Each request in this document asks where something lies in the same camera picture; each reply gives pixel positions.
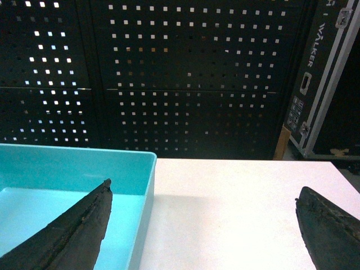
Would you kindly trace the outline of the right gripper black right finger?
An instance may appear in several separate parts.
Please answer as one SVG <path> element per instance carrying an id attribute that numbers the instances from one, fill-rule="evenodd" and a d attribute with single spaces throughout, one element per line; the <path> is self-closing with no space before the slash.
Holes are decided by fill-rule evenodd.
<path id="1" fill-rule="evenodd" d="M 300 233 L 316 269 L 359 269 L 359 220 L 304 186 L 296 199 Z"/>

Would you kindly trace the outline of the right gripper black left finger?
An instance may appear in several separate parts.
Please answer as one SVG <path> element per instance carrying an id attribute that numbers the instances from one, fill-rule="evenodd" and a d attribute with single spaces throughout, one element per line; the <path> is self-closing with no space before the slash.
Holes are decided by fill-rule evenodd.
<path id="1" fill-rule="evenodd" d="M 109 223 L 107 179 L 26 241 L 1 256 L 1 269 L 94 269 Z"/>

